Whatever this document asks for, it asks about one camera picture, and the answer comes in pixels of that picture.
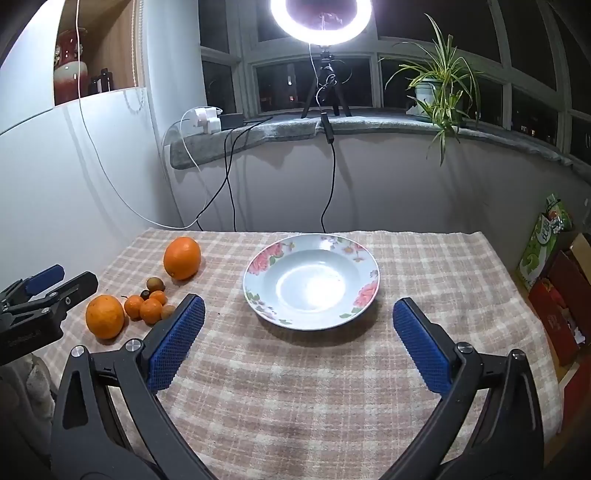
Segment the gloved left hand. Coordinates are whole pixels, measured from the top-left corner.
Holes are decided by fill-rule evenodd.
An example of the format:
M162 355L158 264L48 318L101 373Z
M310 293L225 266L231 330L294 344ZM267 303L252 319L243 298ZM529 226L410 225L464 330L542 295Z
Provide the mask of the gloved left hand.
M53 382L46 364L34 354L27 354L1 366L1 413L21 410L36 420L50 420L55 402Z

